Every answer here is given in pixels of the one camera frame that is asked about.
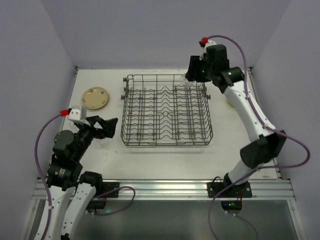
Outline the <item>clear glass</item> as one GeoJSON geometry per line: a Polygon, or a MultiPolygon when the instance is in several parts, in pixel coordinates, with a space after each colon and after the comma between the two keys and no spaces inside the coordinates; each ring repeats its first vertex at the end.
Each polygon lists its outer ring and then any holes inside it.
{"type": "Polygon", "coordinates": [[[112,141],[110,139],[105,138],[105,139],[100,139],[98,141],[98,144],[101,148],[107,149],[110,146],[111,142],[112,141]]]}
{"type": "Polygon", "coordinates": [[[188,81],[185,74],[182,74],[179,78],[179,86],[190,89],[196,84],[195,81],[188,81]]]}

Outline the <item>small cream plate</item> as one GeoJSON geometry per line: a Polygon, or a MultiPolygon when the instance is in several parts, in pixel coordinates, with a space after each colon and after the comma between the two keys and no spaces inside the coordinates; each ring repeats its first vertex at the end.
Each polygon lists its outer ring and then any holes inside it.
{"type": "Polygon", "coordinates": [[[103,108],[109,101],[110,95],[106,89],[100,86],[87,89],[81,97],[83,105],[89,110],[103,108]]]}

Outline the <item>lime green bowl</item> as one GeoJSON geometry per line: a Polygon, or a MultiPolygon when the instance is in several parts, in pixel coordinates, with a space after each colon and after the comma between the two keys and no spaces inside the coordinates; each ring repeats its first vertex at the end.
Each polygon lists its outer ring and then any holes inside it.
{"type": "Polygon", "coordinates": [[[235,108],[234,104],[232,103],[231,100],[227,99],[227,103],[232,107],[232,108],[235,108]]]}

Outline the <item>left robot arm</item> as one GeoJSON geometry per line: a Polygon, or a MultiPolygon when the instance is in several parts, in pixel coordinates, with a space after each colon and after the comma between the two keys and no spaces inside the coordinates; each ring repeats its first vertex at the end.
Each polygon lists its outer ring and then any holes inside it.
{"type": "Polygon", "coordinates": [[[53,155],[44,181],[47,200],[36,240],[71,240],[91,199],[102,188],[100,173],[82,171],[81,158],[93,139],[113,138],[117,118],[98,115],[76,123],[78,132],[62,130],[54,137],[53,155]]]}

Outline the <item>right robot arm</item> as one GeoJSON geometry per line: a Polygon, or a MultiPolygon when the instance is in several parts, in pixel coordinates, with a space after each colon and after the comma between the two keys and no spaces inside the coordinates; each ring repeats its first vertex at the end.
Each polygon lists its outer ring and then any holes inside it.
{"type": "Polygon", "coordinates": [[[239,162],[224,176],[222,186],[218,188],[219,191],[228,188],[227,193],[232,194],[245,188],[252,170],[263,167],[279,155],[286,138],[283,130],[274,133],[270,130],[272,124],[263,125],[258,120],[256,114],[262,111],[248,90],[244,72],[239,67],[230,67],[227,48],[212,40],[201,43],[201,47],[201,55],[190,57],[185,79],[189,82],[211,82],[217,87],[233,104],[250,141],[240,150],[239,162]]]}

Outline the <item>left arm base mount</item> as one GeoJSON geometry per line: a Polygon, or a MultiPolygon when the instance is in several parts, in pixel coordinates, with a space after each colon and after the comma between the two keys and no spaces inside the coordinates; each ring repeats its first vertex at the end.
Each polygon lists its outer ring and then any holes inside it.
{"type": "Polygon", "coordinates": [[[115,190],[120,187],[120,183],[116,181],[103,181],[102,185],[96,188],[89,183],[79,183],[75,191],[72,203],[84,206],[87,203],[86,210],[89,212],[96,212],[105,208],[107,198],[117,198],[119,196],[119,190],[115,190]]]}

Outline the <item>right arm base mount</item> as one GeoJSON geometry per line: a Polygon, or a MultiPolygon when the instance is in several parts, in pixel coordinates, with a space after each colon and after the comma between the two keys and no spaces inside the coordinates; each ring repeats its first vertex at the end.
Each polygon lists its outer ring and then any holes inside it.
{"type": "MultiPolygon", "coordinates": [[[[228,174],[223,178],[216,176],[212,181],[206,183],[208,197],[213,199],[224,188],[232,184],[228,174]]],[[[217,196],[221,199],[221,207],[224,211],[238,214],[243,208],[243,200],[252,198],[251,185],[248,181],[240,185],[233,185],[217,196]]]]}

